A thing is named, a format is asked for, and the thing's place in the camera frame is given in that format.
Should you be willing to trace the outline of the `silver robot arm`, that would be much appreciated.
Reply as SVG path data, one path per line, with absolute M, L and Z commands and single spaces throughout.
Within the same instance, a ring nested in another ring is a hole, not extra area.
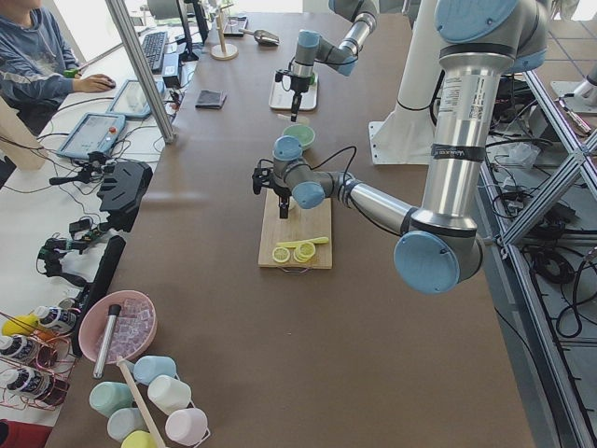
M 348 171 L 313 168 L 299 140 L 279 137 L 270 167 L 252 175 L 254 191 L 272 189 L 282 217 L 295 203 L 312 209 L 336 198 L 397 237 L 394 263 L 402 279 L 424 294 L 451 290 L 472 277 L 483 245 L 471 216 L 486 155 L 500 78 L 540 66 L 547 51 L 547 1 L 424 1 L 399 91 L 409 111 L 438 107 L 423 201 L 413 206 L 356 179 Z M 414 75 L 429 100 L 411 97 Z
M 357 65 L 366 39 L 377 28 L 378 8 L 373 1 L 329 1 L 328 7 L 349 23 L 343 38 L 334 41 L 322 32 L 301 29 L 288 66 L 275 72 L 277 83 L 282 83 L 285 77 L 289 79 L 292 92 L 289 119 L 292 123 L 298 121 L 302 97 L 310 88 L 315 65 L 326 65 L 348 77 Z

